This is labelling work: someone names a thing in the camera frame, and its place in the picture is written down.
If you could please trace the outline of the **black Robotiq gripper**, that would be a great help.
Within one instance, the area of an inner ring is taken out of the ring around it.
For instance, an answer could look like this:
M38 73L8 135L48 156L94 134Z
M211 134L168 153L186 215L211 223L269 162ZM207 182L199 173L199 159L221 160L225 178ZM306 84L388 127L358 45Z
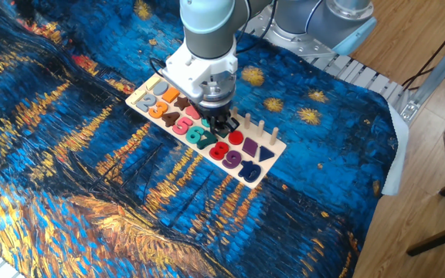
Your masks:
M231 104L230 101L221 107L204 107L199 103L195 105L195 109L208 122L214 120L214 123L209 124L209 129L212 134L219 135L220 132L234 132L239 127L239 121L231 117Z

